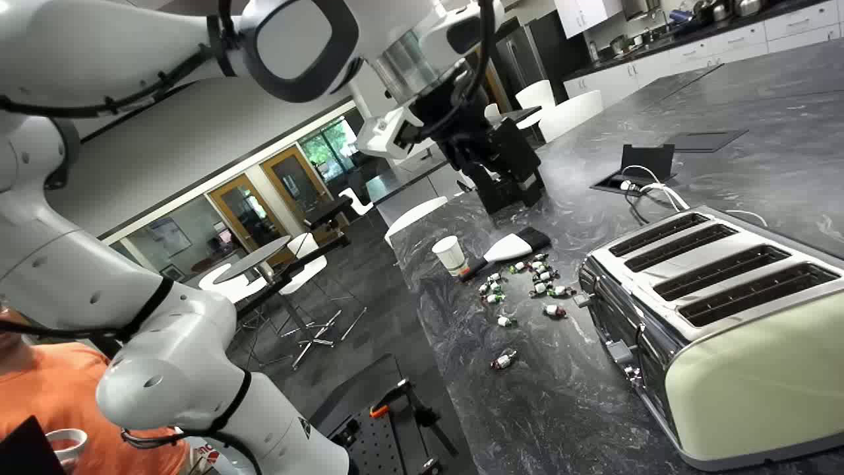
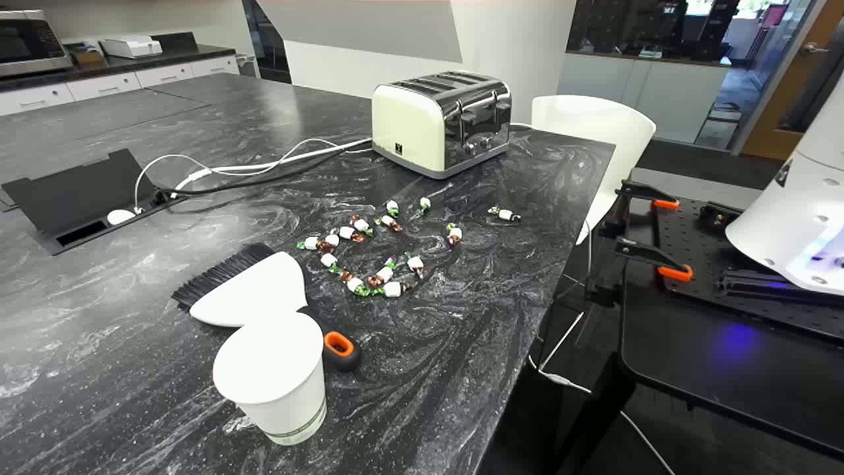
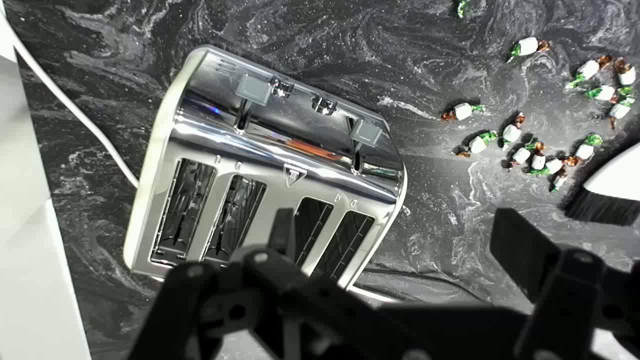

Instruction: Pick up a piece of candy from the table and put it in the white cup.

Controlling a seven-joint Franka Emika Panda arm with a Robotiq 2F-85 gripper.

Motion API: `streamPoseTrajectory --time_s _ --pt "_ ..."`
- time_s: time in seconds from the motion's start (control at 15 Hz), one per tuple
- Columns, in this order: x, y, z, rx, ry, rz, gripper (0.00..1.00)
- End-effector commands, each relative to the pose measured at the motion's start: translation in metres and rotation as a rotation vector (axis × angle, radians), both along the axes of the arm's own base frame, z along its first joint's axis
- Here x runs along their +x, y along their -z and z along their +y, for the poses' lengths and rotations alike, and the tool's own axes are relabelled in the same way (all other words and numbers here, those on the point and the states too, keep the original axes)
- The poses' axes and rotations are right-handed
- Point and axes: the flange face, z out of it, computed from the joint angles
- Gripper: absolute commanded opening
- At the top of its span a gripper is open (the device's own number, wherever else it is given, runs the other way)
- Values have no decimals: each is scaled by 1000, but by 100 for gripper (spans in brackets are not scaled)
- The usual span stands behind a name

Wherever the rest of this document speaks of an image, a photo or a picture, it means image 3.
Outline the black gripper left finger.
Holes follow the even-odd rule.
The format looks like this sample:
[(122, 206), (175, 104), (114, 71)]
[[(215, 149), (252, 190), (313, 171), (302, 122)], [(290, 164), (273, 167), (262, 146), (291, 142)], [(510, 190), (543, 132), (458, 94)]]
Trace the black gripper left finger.
[(331, 280), (306, 275), (272, 248), (247, 248), (225, 266), (171, 267), (128, 360), (214, 360), (237, 332), (276, 360), (372, 360), (358, 325), (369, 313)]

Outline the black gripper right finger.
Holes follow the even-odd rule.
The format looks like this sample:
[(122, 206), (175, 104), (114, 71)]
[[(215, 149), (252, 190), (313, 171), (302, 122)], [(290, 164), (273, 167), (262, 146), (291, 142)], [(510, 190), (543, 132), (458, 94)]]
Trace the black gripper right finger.
[(640, 351), (640, 269), (607, 266), (589, 249), (560, 245), (513, 208), (493, 211), (489, 253), (533, 303), (515, 340), (520, 360), (595, 360), (595, 329)]

